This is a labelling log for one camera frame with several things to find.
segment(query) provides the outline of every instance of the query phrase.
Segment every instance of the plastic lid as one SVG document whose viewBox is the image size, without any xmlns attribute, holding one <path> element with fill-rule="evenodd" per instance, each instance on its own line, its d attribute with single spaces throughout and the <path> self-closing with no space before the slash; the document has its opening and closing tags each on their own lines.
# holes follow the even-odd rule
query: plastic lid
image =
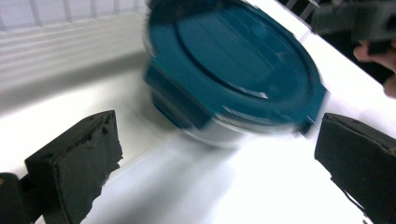
<svg viewBox="0 0 396 224">
<path fill-rule="evenodd" d="M 309 76 L 304 61 L 295 60 L 294 43 L 259 15 L 230 8 L 186 19 L 177 32 L 187 53 L 226 88 L 279 100 L 306 87 L 300 83 Z"/>
<path fill-rule="evenodd" d="M 152 64 L 211 117 L 254 131 L 302 129 L 316 119 L 325 89 L 315 64 L 257 8 L 235 0 L 162 0 L 148 31 Z"/>
</svg>

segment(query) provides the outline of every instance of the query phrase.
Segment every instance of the finger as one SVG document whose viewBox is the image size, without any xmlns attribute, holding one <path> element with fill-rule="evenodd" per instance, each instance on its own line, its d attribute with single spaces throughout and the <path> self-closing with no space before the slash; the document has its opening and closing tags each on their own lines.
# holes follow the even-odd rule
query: finger
<svg viewBox="0 0 396 224">
<path fill-rule="evenodd" d="M 371 57 L 371 55 L 368 54 L 368 52 L 369 52 L 368 43 L 361 43 L 360 46 L 356 47 L 353 50 L 353 54 L 355 55 L 356 59 L 358 59 L 358 61 L 363 63 L 374 61 L 374 59 Z"/>
<path fill-rule="evenodd" d="M 396 98 L 396 74 L 385 81 L 384 93 L 388 97 Z"/>
<path fill-rule="evenodd" d="M 375 54 L 371 55 L 370 58 L 376 62 L 380 63 L 388 69 L 396 72 L 396 49 L 390 49 L 385 54 Z"/>
</svg>

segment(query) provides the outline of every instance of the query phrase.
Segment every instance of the white surface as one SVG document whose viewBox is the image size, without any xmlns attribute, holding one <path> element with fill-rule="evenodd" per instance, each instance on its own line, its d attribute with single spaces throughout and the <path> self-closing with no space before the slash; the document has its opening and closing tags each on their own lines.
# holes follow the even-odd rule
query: white surface
<svg viewBox="0 0 396 224">
<path fill-rule="evenodd" d="M 396 137 L 396 102 L 272 1 L 258 3 L 302 39 L 331 94 L 324 112 Z M 83 223 L 361 223 L 363 215 L 314 160 L 310 137 L 256 137 L 236 149 L 180 134 L 149 101 L 143 14 L 0 35 L 0 171 L 80 119 L 115 109 L 121 169 Z"/>
</svg>

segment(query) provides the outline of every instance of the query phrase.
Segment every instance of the human hand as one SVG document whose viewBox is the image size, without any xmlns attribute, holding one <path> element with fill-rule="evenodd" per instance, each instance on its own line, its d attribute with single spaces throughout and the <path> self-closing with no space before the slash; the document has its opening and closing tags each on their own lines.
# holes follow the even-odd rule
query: human hand
<svg viewBox="0 0 396 224">
<path fill-rule="evenodd" d="M 396 73 L 396 39 L 391 43 L 391 48 L 387 53 L 369 55 L 369 43 L 362 42 L 353 51 L 355 57 L 363 63 L 379 63 Z M 396 98 L 396 74 L 389 77 L 384 83 L 384 93 L 388 97 Z"/>
</svg>

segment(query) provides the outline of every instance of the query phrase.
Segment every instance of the food container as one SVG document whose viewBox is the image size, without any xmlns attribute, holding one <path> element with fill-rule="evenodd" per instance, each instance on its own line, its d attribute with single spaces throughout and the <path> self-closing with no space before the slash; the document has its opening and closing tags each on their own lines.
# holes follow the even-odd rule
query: food container
<svg viewBox="0 0 396 224">
<path fill-rule="evenodd" d="M 235 0 L 151 4 L 145 80 L 155 106 L 179 129 L 229 147 L 246 133 L 306 132 L 325 95 L 294 36 Z"/>
</svg>

